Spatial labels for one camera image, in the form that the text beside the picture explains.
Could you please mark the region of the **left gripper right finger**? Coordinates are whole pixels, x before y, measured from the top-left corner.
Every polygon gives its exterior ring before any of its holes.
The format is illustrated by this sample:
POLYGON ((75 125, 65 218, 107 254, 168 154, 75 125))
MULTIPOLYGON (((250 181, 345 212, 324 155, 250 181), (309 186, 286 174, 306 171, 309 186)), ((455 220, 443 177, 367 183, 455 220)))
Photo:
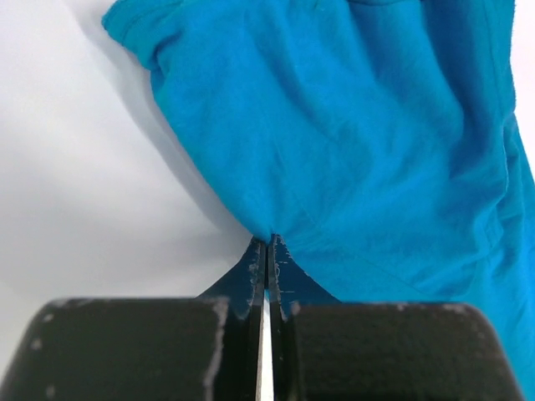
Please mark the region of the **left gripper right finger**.
POLYGON ((343 303, 267 248, 277 400, 520 400, 497 335, 463 303, 343 303))

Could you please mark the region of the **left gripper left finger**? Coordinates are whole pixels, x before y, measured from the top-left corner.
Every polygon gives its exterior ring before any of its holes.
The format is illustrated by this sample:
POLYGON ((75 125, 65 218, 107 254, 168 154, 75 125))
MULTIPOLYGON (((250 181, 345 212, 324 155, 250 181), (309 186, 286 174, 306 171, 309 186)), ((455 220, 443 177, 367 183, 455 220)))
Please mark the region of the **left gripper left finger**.
POLYGON ((266 247, 193 298, 69 298, 29 323, 4 400, 254 400, 266 247))

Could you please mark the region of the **dark blue t shirt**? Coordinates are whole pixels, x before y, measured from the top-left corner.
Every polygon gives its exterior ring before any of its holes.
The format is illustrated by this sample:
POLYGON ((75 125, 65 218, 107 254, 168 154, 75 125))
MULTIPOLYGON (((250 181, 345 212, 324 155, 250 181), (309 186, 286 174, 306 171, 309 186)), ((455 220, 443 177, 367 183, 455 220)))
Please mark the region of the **dark blue t shirt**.
POLYGON ((534 182, 512 1, 118 1, 201 175, 345 301, 466 302, 534 397, 534 182))

